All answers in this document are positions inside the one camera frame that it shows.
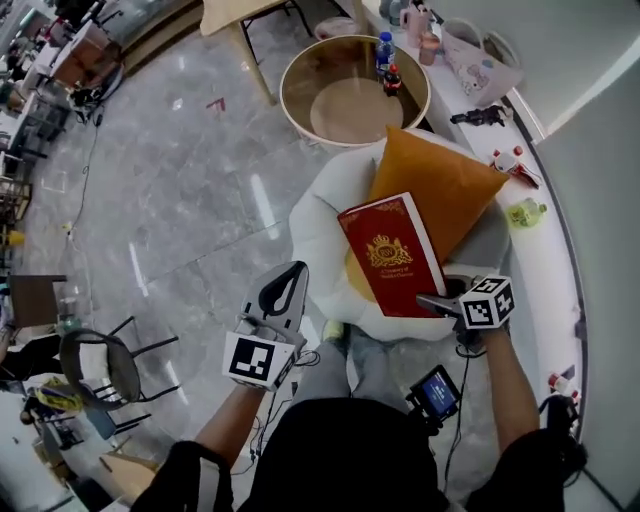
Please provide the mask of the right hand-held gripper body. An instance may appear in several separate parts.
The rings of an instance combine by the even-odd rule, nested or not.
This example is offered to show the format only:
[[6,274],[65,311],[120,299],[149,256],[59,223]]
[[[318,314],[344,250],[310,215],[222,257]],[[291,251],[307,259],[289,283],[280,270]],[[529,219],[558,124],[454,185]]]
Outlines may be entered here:
[[481,333],[503,327],[515,310],[510,277],[489,275],[455,300],[457,341],[472,353],[482,350]]

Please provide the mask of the red book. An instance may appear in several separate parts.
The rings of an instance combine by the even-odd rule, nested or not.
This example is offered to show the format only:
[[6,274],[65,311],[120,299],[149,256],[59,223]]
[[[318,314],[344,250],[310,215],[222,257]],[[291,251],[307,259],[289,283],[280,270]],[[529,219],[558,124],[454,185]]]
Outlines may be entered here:
[[384,316],[438,316],[417,302],[420,294],[444,297],[447,288],[410,193],[350,208],[338,222]]

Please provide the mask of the white beanbag chair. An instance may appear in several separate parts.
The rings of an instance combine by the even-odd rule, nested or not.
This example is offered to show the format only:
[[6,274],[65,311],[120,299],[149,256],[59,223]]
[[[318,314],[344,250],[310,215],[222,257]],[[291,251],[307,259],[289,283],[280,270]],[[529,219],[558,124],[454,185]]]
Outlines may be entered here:
[[[385,143],[382,139],[349,148],[324,166],[291,211],[292,258],[307,264],[309,300],[326,318],[356,325],[384,342],[402,338],[439,341],[452,332],[451,319],[386,317],[347,278],[349,244],[337,220],[337,208],[350,208],[366,200],[373,166],[380,163]],[[492,202],[450,256],[444,272],[466,277],[510,274],[510,257],[507,221],[499,204]]]

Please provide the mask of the round wooden side table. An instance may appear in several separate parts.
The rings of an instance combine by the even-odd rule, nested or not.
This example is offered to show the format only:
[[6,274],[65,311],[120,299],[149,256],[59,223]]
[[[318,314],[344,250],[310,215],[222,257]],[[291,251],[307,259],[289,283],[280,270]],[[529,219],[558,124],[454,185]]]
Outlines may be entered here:
[[366,35],[329,38],[306,48],[288,65],[280,102],[301,135],[325,145],[361,147],[384,139],[390,126],[420,124],[431,102],[426,71],[397,48],[399,90],[387,95],[377,68],[378,42]]

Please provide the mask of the white window ledge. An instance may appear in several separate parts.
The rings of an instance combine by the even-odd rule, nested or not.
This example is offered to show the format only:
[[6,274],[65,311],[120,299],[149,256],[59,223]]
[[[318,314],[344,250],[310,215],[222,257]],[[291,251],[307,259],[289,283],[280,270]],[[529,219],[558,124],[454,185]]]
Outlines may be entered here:
[[578,405],[584,407],[586,321],[564,220],[546,173],[522,134],[517,117],[508,118],[503,125],[454,125],[451,117],[472,109],[472,103],[443,59],[438,58],[425,71],[432,90],[426,118],[437,134],[466,147],[487,163],[492,162],[496,151],[510,154],[521,148],[519,161],[541,182],[531,188],[510,179],[497,196],[503,209],[527,198],[547,208],[534,226],[509,229],[514,290],[517,299],[526,301],[525,310],[531,316],[528,324],[513,322],[511,328],[525,338],[519,345],[525,350],[524,363],[537,396],[545,398],[550,393],[551,376],[564,375],[568,389],[577,393]]

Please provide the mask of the black screen device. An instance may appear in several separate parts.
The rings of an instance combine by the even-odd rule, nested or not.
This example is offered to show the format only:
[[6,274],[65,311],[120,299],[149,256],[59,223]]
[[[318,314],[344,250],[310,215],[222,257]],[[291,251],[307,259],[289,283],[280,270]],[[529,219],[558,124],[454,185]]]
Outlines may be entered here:
[[449,373],[439,364],[410,387],[405,400],[410,404],[409,417],[421,425],[428,437],[434,437],[444,421],[459,411],[461,398]]

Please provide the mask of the orange cushion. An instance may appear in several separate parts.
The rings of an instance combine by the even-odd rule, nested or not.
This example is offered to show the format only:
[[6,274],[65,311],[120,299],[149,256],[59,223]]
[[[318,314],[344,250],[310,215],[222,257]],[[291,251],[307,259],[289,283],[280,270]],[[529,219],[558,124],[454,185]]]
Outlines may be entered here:
[[438,260],[445,261],[508,177],[459,152],[389,126],[368,199],[408,192]]

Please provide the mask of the white roller blind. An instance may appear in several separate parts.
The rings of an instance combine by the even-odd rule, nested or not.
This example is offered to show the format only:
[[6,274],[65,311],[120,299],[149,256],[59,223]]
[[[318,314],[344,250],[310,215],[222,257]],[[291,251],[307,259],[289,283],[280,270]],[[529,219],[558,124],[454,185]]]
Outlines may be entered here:
[[640,0],[431,0],[442,18],[502,36],[519,102],[547,137],[640,60]]
[[588,351],[588,470],[640,494],[640,60],[538,146],[568,223]]

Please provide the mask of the person's black top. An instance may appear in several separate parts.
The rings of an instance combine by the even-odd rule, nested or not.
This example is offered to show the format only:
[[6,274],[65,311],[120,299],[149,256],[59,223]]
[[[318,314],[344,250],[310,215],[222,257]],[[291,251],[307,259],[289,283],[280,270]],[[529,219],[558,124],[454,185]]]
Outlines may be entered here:
[[239,507],[222,457],[180,441],[131,512],[565,512],[565,478],[559,436],[539,429],[457,503],[439,489],[424,429],[408,415],[373,400],[317,399],[282,416]]

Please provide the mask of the white chair cushion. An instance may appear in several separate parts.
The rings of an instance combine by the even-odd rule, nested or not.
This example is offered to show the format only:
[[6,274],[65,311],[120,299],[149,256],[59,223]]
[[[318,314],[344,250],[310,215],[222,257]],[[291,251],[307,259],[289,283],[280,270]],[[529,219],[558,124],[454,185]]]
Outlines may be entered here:
[[98,381],[109,378],[108,349],[106,344],[81,344],[79,360],[83,380]]

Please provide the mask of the blue chair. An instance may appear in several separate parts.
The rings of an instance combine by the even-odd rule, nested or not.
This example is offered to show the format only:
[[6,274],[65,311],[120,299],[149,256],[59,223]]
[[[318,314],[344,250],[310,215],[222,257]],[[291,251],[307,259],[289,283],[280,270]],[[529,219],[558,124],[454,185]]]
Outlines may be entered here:
[[85,415],[88,421],[105,441],[140,426],[144,420],[151,417],[150,413],[145,413],[133,419],[116,423],[111,416],[111,412],[117,409],[115,404],[115,401],[107,401],[107,406],[94,405],[85,408]]

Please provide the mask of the black handheld tool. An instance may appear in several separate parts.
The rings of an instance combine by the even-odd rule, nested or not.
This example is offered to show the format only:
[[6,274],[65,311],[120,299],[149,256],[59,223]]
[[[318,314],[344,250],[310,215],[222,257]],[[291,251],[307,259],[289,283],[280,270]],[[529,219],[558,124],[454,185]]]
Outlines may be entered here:
[[501,105],[492,105],[483,109],[474,109],[465,113],[455,114],[450,118],[450,122],[454,125],[466,123],[473,126],[492,126],[494,124],[505,126],[506,121],[512,118],[512,109]]

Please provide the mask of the yellow cloth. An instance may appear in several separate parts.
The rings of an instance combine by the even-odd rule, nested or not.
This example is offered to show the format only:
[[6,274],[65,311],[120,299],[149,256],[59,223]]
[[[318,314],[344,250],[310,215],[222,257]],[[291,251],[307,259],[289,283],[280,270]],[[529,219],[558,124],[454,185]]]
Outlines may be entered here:
[[43,405],[62,412],[81,412],[84,408],[81,397],[65,382],[51,377],[35,391]]

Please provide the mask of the pink cartoon tote bag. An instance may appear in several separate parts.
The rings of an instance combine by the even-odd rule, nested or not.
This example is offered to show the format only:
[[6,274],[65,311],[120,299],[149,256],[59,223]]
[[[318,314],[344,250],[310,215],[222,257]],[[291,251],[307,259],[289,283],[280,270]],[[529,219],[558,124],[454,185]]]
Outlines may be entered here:
[[500,100],[524,78],[518,57],[497,33],[482,35],[471,22],[450,18],[441,25],[444,59],[463,92],[478,107]]

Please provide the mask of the pink tumbler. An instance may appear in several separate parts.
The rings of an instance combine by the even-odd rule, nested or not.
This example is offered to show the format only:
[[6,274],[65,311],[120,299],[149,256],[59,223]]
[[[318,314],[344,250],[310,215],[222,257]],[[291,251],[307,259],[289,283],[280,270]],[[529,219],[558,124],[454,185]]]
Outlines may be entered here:
[[419,48],[422,34],[427,30],[429,12],[424,4],[411,4],[400,11],[400,26],[406,31],[408,45]]

